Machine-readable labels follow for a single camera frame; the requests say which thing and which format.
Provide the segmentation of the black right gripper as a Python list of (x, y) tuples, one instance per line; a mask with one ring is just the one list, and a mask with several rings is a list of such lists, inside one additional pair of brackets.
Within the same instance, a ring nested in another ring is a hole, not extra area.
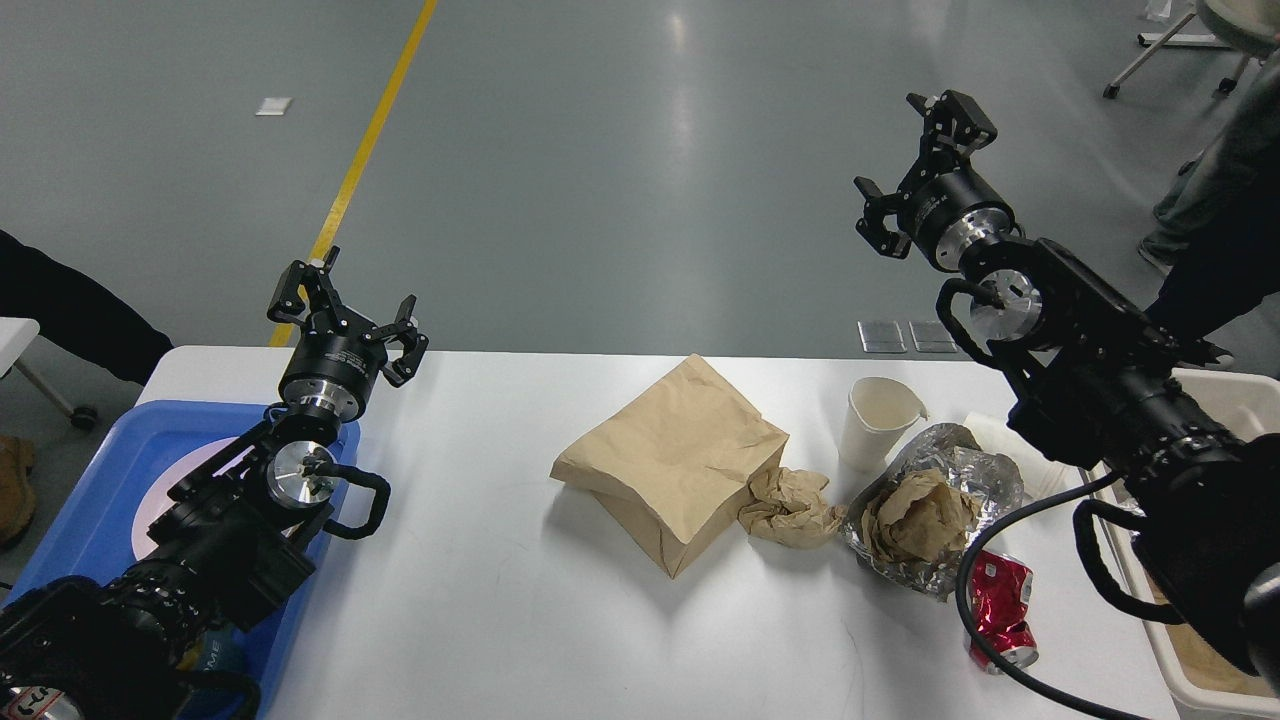
[[(1012, 208), (969, 168), (998, 129), (974, 97), (955, 90), (929, 97), (911, 92), (906, 102), (923, 119), (918, 158), (900, 192), (854, 178), (863, 197), (855, 229), (882, 258), (902, 260), (914, 243), (934, 269), (956, 273), (970, 246), (1015, 225)], [(897, 214), (900, 231), (891, 231), (886, 219)]]

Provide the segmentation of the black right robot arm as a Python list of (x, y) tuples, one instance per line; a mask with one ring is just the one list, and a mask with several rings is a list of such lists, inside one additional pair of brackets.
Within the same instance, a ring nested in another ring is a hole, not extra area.
[(919, 154), (892, 193), (858, 177), (858, 233), (947, 275), (936, 314), (965, 355), (1000, 372), (1007, 427), (1048, 460), (1107, 473), (1010, 512), (963, 552), (966, 585), (1001, 530), (1075, 501), (1076, 552), (1098, 594), (1132, 618), (1187, 624), (1239, 671), (1277, 687), (1277, 436), (1242, 441), (1172, 377), (1212, 345), (1181, 342), (1060, 243), (1018, 233), (972, 169), (997, 129), (956, 90), (909, 94)]

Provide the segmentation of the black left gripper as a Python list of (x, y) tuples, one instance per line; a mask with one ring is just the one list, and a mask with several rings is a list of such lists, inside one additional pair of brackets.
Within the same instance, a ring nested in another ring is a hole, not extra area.
[[(396, 319), (372, 329), (372, 342), (351, 331), (349, 311), (340, 301), (332, 272), (339, 258), (338, 246), (319, 259), (294, 260), (282, 273), (266, 316), (283, 332), (276, 341), (300, 341), (279, 383), (280, 398), (302, 404), (307, 397), (325, 398), (337, 416), (362, 416), (367, 409), (378, 374), (399, 388), (412, 380), (429, 346), (413, 316), (417, 296), (401, 302)], [(388, 364), (383, 345), (398, 343), (401, 355)]]

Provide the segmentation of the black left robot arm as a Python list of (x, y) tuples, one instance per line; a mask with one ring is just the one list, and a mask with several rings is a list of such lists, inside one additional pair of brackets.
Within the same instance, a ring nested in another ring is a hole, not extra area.
[(408, 383), (428, 350), (408, 295), (393, 322), (347, 306), (332, 283), (338, 247), (282, 273), (268, 318), (300, 328), (262, 420), (180, 478), (148, 527), (155, 550), (106, 585), (64, 577), (3, 611), (3, 716), (177, 719), (198, 691), (233, 694), (256, 717), (261, 687), (230, 670), (183, 667), (219, 626), (270, 618), (315, 573), (319, 533), (374, 534), (390, 484), (337, 460), (340, 428), (361, 418), (378, 377)]

